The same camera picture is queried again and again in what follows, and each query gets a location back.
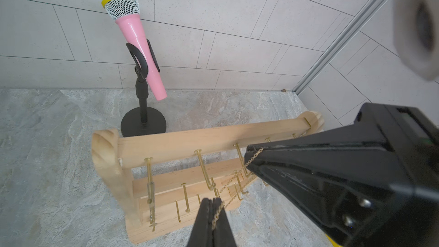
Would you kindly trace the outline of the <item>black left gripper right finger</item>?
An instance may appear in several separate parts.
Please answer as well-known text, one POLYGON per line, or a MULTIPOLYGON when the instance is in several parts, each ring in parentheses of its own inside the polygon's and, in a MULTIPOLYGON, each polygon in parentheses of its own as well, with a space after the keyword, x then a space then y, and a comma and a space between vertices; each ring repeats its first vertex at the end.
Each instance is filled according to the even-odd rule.
POLYGON ((237 244, 221 199, 211 200, 208 216, 207 246, 236 247, 237 244))

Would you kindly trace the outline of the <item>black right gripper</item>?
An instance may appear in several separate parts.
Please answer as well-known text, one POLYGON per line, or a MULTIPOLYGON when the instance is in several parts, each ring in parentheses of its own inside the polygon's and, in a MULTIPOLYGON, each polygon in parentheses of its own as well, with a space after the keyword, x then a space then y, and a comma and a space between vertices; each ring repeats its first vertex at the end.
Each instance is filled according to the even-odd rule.
POLYGON ((439 243, 439 131, 416 108, 367 103, 353 125, 249 145, 245 160, 343 247, 439 243))

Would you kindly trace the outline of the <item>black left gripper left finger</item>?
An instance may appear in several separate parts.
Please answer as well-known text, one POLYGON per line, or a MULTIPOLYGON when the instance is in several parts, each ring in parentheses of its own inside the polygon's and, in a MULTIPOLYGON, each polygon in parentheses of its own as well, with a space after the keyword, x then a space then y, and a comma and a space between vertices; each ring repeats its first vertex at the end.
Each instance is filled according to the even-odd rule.
POLYGON ((193 225, 187 247, 213 246, 213 204, 210 199, 203 199, 193 225))

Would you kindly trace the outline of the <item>wooden jewelry display stand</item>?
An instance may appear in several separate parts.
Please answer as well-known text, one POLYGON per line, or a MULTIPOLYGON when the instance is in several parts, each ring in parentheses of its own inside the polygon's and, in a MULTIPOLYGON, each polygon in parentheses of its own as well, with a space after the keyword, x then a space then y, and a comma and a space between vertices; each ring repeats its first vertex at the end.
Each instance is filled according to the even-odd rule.
POLYGON ((308 136, 323 125, 320 113, 308 111, 289 120, 149 136, 97 130, 91 157, 125 213, 129 240, 140 244, 192 225, 202 199, 219 197, 226 210, 240 206, 245 188, 255 180, 248 162, 239 155, 206 164, 205 155, 308 136))

